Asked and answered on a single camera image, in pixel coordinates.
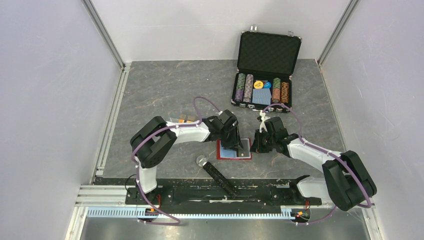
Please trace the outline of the red leather card holder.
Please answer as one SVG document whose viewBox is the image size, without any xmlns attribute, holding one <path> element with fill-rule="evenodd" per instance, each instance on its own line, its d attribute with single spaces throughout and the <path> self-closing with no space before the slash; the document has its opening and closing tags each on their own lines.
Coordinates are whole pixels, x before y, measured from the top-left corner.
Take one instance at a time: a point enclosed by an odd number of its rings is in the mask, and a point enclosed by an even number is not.
<svg viewBox="0 0 424 240">
<path fill-rule="evenodd" d="M 252 159 L 252 153 L 250 152 L 251 157 L 250 158 L 238 158 L 237 157 L 237 149 L 224 149 L 221 146 L 220 140 L 216 143 L 216 158 L 218 160 L 251 160 Z"/>
</svg>

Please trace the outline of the black VIP card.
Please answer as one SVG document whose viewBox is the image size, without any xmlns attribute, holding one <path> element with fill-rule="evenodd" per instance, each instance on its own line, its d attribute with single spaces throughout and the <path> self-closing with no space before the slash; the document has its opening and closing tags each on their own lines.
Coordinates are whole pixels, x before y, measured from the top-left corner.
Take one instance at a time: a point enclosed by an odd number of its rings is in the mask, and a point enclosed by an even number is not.
<svg viewBox="0 0 424 240">
<path fill-rule="evenodd" d="M 244 149 L 237 149 L 236 156 L 238 158 L 247 158 L 249 156 L 249 153 L 246 152 Z"/>
<path fill-rule="evenodd" d="M 249 138 L 243 138 L 243 139 L 241 139 L 241 141 L 242 141 L 242 144 L 243 144 L 243 150 L 248 152 L 248 157 L 243 157 L 242 159 L 249 159 L 251 157 L 250 139 Z"/>
</svg>

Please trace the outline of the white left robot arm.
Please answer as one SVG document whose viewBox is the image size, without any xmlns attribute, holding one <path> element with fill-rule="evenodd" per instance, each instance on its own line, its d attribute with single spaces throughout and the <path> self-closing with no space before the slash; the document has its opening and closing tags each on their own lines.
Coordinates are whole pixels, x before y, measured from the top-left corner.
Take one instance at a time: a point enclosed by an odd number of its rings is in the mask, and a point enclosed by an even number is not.
<svg viewBox="0 0 424 240">
<path fill-rule="evenodd" d="M 189 123 L 168 122 L 161 116 L 152 118 L 130 139 L 139 199 L 145 204 L 156 200 L 157 165 L 163 161 L 172 146 L 217 140 L 225 149 L 245 148 L 239 134 L 237 117 L 229 110 Z"/>
</svg>

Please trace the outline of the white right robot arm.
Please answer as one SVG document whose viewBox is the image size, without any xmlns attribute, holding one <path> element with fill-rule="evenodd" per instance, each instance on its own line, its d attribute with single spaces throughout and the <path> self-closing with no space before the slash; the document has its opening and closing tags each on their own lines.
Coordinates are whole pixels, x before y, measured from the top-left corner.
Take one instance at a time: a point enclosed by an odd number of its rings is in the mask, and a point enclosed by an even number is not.
<svg viewBox="0 0 424 240">
<path fill-rule="evenodd" d="M 333 202 L 348 211 L 355 206 L 367 207 L 378 189 L 360 156 L 352 151 L 332 151 L 307 141 L 296 133 L 289 134 L 280 117 L 258 117 L 251 152 L 276 151 L 300 160 L 323 173 L 323 177 L 304 175 L 289 189 L 289 199 L 302 204 L 308 198 Z"/>
</svg>

